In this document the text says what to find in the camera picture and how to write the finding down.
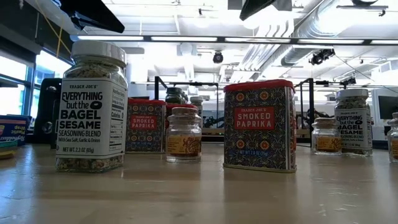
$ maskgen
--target decorative patterned tin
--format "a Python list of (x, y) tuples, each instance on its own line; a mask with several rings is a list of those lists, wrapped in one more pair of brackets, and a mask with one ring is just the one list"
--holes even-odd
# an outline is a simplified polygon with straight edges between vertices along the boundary
[(295, 172), (292, 82), (238, 83), (224, 92), (224, 166)]
[(164, 153), (164, 113), (161, 100), (129, 98), (127, 106), (126, 153)]

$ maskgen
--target blue box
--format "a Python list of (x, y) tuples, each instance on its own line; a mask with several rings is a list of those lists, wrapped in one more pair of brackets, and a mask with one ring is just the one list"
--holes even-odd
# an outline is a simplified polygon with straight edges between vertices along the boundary
[(0, 143), (17, 141), (18, 146), (23, 146), (28, 126), (26, 116), (0, 115)]

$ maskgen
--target white plastic lid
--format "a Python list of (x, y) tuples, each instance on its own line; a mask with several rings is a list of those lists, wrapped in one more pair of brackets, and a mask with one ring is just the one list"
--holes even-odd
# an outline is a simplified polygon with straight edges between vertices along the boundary
[(369, 93), (367, 89), (349, 89), (349, 90), (340, 90), (336, 93), (336, 99), (346, 98), (346, 97), (355, 97), (355, 96), (365, 96), (369, 97)]
[(191, 102), (192, 101), (201, 101), (201, 102), (203, 102), (203, 97), (202, 96), (191, 96), (190, 100), (191, 100)]
[(127, 64), (125, 51), (113, 44), (96, 40), (79, 40), (72, 45), (72, 56), (74, 58), (78, 55), (91, 55), (113, 58), (123, 63), (124, 67)]

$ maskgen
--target red lid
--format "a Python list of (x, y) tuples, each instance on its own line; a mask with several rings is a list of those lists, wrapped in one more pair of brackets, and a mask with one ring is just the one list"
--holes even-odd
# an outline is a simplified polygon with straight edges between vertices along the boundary
[(129, 98), (129, 104), (130, 103), (148, 104), (148, 105), (166, 105), (166, 102), (162, 100), (144, 100), (144, 99), (134, 99), (134, 98)]
[(184, 107), (184, 108), (195, 108), (198, 109), (195, 105), (167, 105), (167, 109), (172, 109), (174, 107)]
[(256, 90), (261, 88), (277, 88), (277, 87), (290, 87), (293, 91), (294, 86), (291, 81), (287, 80), (268, 80), (263, 82), (247, 82), (247, 83), (237, 83), (230, 84), (224, 87), (224, 92), (226, 91), (239, 91), (239, 90)]

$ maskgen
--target table surface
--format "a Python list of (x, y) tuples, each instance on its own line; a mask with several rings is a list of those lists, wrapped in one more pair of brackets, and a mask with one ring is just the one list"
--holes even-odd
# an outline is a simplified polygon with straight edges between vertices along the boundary
[(398, 223), (398, 164), (297, 149), (295, 174), (223, 168), (223, 145), (199, 164), (127, 155), (105, 174), (55, 171), (49, 146), (0, 161), (0, 223)]

